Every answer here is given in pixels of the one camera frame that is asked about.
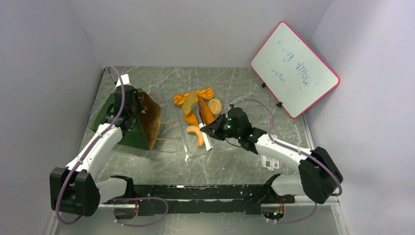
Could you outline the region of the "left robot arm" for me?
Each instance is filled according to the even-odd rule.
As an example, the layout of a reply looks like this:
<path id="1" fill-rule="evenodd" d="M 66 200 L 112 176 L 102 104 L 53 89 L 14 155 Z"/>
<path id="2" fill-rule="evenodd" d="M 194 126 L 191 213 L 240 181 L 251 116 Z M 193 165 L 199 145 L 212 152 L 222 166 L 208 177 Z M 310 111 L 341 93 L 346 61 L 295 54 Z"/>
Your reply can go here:
<path id="1" fill-rule="evenodd" d="M 100 121 L 87 146 L 65 167 L 56 167 L 49 176 L 51 208 L 78 216 L 92 216 L 98 205 L 117 198 L 124 204 L 136 195 L 133 179 L 112 176 L 101 183 L 94 178 L 110 151 L 131 130 L 144 109 L 138 90 L 132 85 L 117 85 L 114 102 Z"/>

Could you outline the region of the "green paper bag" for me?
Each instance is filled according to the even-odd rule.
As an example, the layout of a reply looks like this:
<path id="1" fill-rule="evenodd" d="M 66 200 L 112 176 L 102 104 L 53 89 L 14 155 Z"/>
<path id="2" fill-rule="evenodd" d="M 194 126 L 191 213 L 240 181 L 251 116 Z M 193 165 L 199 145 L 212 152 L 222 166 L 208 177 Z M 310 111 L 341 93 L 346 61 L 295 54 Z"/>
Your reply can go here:
<path id="1" fill-rule="evenodd" d="M 137 97 L 145 110 L 138 114 L 138 122 L 130 129 L 119 144 L 142 150 L 151 151 L 159 136 L 161 107 L 142 89 L 138 89 Z"/>

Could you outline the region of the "round pale fake bun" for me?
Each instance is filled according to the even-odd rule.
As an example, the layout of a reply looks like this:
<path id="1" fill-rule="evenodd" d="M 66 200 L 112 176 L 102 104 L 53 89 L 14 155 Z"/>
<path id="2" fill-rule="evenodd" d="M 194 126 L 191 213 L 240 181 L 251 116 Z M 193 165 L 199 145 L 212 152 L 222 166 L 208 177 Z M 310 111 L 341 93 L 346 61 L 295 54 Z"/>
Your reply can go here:
<path id="1" fill-rule="evenodd" d="M 208 102 L 208 107 L 213 115 L 218 115 L 223 110 L 222 102 L 216 98 L 213 98 Z"/>

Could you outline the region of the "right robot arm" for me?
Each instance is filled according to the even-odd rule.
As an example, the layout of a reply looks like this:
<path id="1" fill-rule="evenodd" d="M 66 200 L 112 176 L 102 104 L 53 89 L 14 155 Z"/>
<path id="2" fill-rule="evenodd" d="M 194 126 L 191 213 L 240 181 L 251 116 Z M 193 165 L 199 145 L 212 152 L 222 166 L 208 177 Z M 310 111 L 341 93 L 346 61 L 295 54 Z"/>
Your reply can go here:
<path id="1" fill-rule="evenodd" d="M 241 147 L 257 155 L 284 162 L 297 171 L 293 175 L 271 177 L 264 185 L 264 197 L 275 203 L 285 195 L 305 195 L 317 204 L 324 204 L 339 190 L 343 177 L 322 147 L 301 148 L 277 139 L 269 132 L 253 127 L 241 108 L 232 108 L 215 121 L 201 128 L 211 138 L 238 140 Z"/>

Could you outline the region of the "long metal tweezers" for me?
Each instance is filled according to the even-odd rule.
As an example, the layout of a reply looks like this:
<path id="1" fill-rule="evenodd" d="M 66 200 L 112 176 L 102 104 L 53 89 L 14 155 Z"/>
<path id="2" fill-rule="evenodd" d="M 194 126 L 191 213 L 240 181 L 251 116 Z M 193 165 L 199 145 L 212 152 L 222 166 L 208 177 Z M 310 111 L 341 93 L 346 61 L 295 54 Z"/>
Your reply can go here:
<path id="1" fill-rule="evenodd" d="M 197 119 L 200 130 L 202 130 L 202 127 L 204 127 L 205 125 L 204 125 L 202 117 L 201 117 L 201 110 L 200 110 L 199 103 L 193 104 L 191 106 L 191 110 L 194 113 L 194 115 L 196 116 L 196 119 Z M 212 149 L 212 144 L 211 144 L 210 138 L 204 132 L 202 132 L 202 137 L 203 137 L 203 140 L 204 140 L 204 143 L 205 143 L 206 151 L 209 152 Z"/>

